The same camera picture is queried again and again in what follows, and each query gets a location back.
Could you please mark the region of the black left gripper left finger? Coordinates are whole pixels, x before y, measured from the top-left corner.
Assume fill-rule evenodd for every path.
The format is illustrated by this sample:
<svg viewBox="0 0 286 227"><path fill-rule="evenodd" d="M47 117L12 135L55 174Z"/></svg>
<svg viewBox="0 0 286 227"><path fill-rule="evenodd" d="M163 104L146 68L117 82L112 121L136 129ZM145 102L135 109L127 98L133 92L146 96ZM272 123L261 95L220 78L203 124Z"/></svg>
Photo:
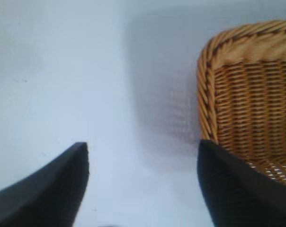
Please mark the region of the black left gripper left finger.
<svg viewBox="0 0 286 227"><path fill-rule="evenodd" d="M43 168L0 190L0 227L73 226L88 180L88 146L77 142Z"/></svg>

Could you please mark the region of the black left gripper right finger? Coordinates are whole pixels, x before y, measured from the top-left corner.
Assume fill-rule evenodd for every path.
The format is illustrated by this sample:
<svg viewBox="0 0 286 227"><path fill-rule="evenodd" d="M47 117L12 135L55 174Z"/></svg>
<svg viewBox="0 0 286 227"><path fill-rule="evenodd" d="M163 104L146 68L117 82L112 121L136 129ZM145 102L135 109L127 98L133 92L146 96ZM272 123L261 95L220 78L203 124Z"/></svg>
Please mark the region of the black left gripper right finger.
<svg viewBox="0 0 286 227"><path fill-rule="evenodd" d="M216 227L286 227L286 186L210 140L198 148L197 175Z"/></svg>

